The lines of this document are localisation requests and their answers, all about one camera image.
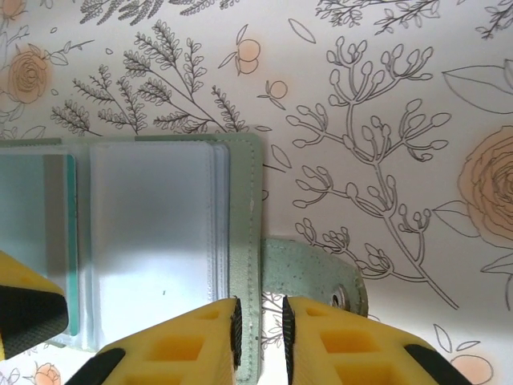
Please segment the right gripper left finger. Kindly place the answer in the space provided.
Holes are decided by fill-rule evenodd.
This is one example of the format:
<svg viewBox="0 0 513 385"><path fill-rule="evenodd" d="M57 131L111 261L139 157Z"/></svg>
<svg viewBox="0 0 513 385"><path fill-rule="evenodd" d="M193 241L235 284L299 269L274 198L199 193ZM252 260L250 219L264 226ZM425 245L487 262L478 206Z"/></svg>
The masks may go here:
<svg viewBox="0 0 513 385"><path fill-rule="evenodd" d="M105 346L75 383L234 384L241 340L240 299L222 299Z"/></svg>

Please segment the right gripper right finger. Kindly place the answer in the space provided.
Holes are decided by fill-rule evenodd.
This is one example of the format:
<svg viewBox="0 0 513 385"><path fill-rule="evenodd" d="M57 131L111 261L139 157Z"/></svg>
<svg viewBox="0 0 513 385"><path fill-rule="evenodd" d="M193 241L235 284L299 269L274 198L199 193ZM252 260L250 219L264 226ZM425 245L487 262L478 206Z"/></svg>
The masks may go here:
<svg viewBox="0 0 513 385"><path fill-rule="evenodd" d="M290 384L467 384L421 338L313 299L283 299Z"/></svg>

